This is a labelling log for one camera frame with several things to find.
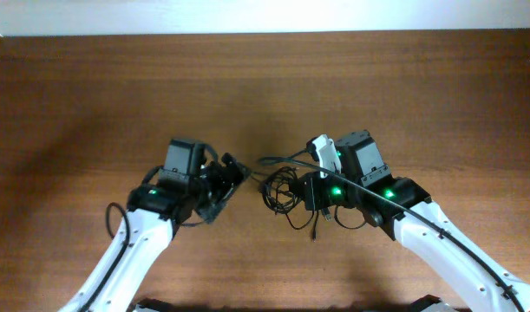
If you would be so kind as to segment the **black cable white plug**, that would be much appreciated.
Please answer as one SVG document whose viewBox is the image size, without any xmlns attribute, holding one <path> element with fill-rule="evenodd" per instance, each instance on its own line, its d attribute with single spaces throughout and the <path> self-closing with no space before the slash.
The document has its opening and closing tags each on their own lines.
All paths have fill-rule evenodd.
<svg viewBox="0 0 530 312">
<path fill-rule="evenodd" d="M 332 220 L 329 208 L 312 208 L 310 216 L 301 225 L 295 225 L 290 214 L 304 202 L 304 187 L 301 186 L 301 178 L 298 169 L 292 166 L 283 166 L 268 175 L 259 183 L 258 191 L 261 194 L 264 205 L 275 215 L 284 216 L 288 225 L 294 231 L 301 231 L 311 226 L 311 241 L 317 241 L 317 226 L 320 217 L 326 221 Z"/>
</svg>

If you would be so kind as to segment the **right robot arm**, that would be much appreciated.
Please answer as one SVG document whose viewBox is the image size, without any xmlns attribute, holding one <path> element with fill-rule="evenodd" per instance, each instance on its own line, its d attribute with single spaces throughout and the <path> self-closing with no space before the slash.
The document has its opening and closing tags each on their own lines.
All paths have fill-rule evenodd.
<svg viewBox="0 0 530 312">
<path fill-rule="evenodd" d="M 394 177 L 366 130 L 306 144 L 311 172 L 291 187 L 306 209 L 357 209 L 421 258 L 473 311 L 530 311 L 530 284 L 469 239 L 414 180 Z"/>
</svg>

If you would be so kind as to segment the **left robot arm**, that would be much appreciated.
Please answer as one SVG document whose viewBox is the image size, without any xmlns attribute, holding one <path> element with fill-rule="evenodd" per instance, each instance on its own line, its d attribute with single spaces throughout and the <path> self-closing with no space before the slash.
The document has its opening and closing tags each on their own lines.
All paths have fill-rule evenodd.
<svg viewBox="0 0 530 312">
<path fill-rule="evenodd" d="M 252 171 L 200 140 L 172 139 L 163 164 L 150 169 L 121 214 L 112 241 L 65 311 L 125 311 L 146 274 L 179 229 L 211 224 Z M 191 216 L 197 215 L 194 223 Z"/>
</svg>

